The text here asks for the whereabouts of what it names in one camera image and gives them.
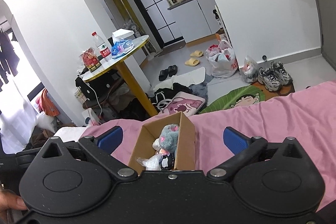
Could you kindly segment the person's left hand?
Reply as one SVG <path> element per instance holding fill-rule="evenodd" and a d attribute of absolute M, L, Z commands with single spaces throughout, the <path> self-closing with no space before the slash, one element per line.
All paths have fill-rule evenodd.
<path fill-rule="evenodd" d="M 20 196 L 8 190 L 2 190 L 0 194 L 1 221 L 7 222 L 7 211 L 9 209 L 24 211 L 27 206 Z"/>

